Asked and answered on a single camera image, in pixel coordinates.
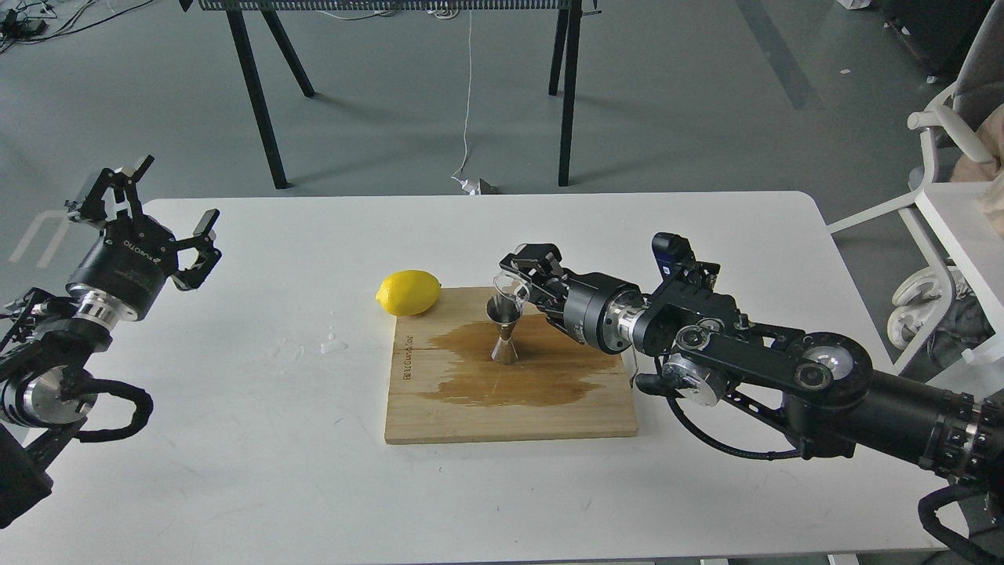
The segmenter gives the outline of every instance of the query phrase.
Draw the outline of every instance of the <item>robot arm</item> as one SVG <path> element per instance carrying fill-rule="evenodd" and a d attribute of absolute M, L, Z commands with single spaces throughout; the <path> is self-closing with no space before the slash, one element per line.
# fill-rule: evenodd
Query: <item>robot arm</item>
<path fill-rule="evenodd" d="M 687 239 L 658 233 L 653 252 L 662 284 L 643 295 L 607 274 L 576 274 L 560 265 L 552 244 L 525 244 L 499 263 L 517 278 L 522 298 L 575 341 L 608 354 L 634 346 L 656 359 L 655 374 L 635 378 L 639 390 L 665 396 L 688 431 L 733 456 L 775 460 L 849 458 L 862 445 L 933 471 L 953 486 L 923 499 L 924 528 L 974 563 L 999 558 L 938 521 L 952 502 L 985 494 L 997 508 L 1004 493 L 1004 412 L 956 394 L 875 371 L 860 345 L 833 333 L 750 322 L 735 300 L 713 292 L 719 265 L 700 262 Z M 738 389 L 781 391 L 770 408 Z M 711 439 L 687 419 L 678 399 L 720 401 L 783 434 L 794 448 L 756 454 Z"/>
<path fill-rule="evenodd" d="M 73 439 L 113 442 L 139 433 L 154 410 L 141 388 L 95 379 L 84 368 L 90 355 L 111 344 L 121 321 L 143 320 L 170 277 L 182 291 L 198 289 L 221 253 L 213 246 L 218 210 L 208 210 L 192 237 L 177 240 L 143 213 L 136 183 L 153 163 L 137 170 L 103 169 L 67 201 L 69 219 L 99 230 L 97 241 L 66 282 L 68 297 L 31 289 L 6 306 L 13 326 L 0 341 L 0 419 L 47 429 L 27 448 L 0 426 L 0 528 L 27 512 L 51 492 L 46 468 Z M 111 192 L 114 214 L 105 212 Z M 198 257 L 180 268 L 178 251 L 194 248 Z M 10 344 L 17 344 L 6 349 Z M 100 394 L 136 405 L 132 421 L 118 430 L 82 431 Z"/>

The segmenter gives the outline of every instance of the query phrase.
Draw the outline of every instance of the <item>lemon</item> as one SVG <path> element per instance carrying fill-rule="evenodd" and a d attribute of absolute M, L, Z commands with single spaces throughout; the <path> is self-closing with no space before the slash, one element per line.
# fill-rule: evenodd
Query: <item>lemon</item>
<path fill-rule="evenodd" d="M 376 302 L 394 316 L 415 316 L 439 299 L 440 281 L 425 270 L 399 270 L 381 282 Z"/>

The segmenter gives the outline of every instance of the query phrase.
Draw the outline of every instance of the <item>jigger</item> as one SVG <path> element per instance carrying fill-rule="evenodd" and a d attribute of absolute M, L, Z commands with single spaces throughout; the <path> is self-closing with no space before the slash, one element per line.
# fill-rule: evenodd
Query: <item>jigger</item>
<path fill-rule="evenodd" d="M 503 365 L 512 365 L 519 357 L 512 345 L 512 331 L 523 315 L 522 305 L 516 304 L 504 295 L 495 295 L 488 299 L 488 319 L 499 327 L 499 339 L 492 349 L 492 361 Z"/>

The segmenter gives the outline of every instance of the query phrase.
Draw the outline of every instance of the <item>table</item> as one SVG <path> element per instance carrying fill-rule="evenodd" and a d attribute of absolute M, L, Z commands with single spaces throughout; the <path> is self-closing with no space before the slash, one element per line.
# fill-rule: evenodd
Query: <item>table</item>
<path fill-rule="evenodd" d="M 525 241 L 563 264 L 655 289 L 657 231 L 722 264 L 753 321 L 853 336 L 891 367 L 811 199 L 675 193 L 158 200 L 175 229 L 219 208 L 223 259 L 166 289 L 88 363 L 146 388 L 138 437 L 71 445 L 55 492 L 0 533 L 6 563 L 462 563 L 842 553 L 939 547 L 917 520 L 944 486 L 859 449 L 852 460 L 748 462 L 636 394 L 634 439 L 387 446 L 390 272 L 489 284 Z M 346 348 L 324 354 L 325 343 Z M 88 427 L 131 406 L 101 399 Z M 687 406 L 716 438 L 786 449 L 728 406 Z M 962 526 L 961 516 L 947 523 Z"/>
<path fill-rule="evenodd" d="M 195 0 L 179 0 L 183 10 L 188 10 Z M 304 96 L 316 93 L 289 36 L 279 21 L 279 10 L 524 10 L 556 9 L 557 26 L 554 32 L 554 50 L 551 55 L 551 73 L 547 85 L 549 95 L 557 95 L 561 74 L 561 57 L 565 58 L 564 92 L 561 108 L 561 142 L 558 155 L 558 186 L 568 186 L 568 168 L 571 160 L 571 129 L 575 110 L 575 79 L 578 72 L 578 39 L 581 29 L 582 0 L 199 0 L 203 10 L 223 10 L 227 13 L 230 32 L 237 48 L 244 82 L 251 99 L 258 132 L 265 149 L 265 158 L 277 189 L 292 186 L 279 155 L 279 146 L 272 129 L 265 93 L 258 76 L 258 67 L 251 50 L 251 39 L 244 24 L 243 11 L 260 11 L 269 31 L 282 51 L 289 69 Z"/>

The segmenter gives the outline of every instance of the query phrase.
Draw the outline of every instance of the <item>brown liquid spill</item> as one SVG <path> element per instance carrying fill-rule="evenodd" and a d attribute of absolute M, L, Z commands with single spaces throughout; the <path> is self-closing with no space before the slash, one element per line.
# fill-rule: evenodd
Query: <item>brown liquid spill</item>
<path fill-rule="evenodd" d="M 600 385 L 582 379 L 619 368 L 620 358 L 580 345 L 547 324 L 544 316 L 524 316 L 512 340 L 519 361 L 492 361 L 498 328 L 472 322 L 430 340 L 433 347 L 460 356 L 450 364 L 436 392 L 422 396 L 467 406 L 557 406 L 585 397 Z"/>

